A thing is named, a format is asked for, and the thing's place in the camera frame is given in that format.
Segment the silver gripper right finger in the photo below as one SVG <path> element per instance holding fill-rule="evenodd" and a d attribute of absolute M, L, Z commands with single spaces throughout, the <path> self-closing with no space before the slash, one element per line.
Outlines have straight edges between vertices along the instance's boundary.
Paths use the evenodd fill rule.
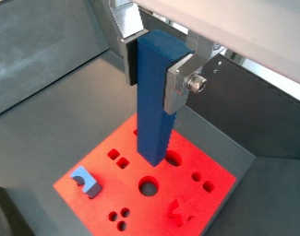
<path fill-rule="evenodd" d="M 207 87 L 208 79 L 201 75 L 205 64 L 225 47 L 195 33 L 187 36 L 192 52 L 167 70 L 165 112 L 175 114 L 187 103 L 189 93 L 199 94 Z"/>

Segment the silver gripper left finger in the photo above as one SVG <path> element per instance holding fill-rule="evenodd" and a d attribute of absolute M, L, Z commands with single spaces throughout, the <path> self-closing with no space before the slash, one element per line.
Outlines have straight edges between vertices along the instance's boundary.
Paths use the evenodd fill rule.
<path fill-rule="evenodd" d="M 118 35 L 118 52 L 124 59 L 126 82 L 137 83 L 137 39 L 148 33 L 138 6 L 130 0 L 109 0 L 114 29 Z"/>

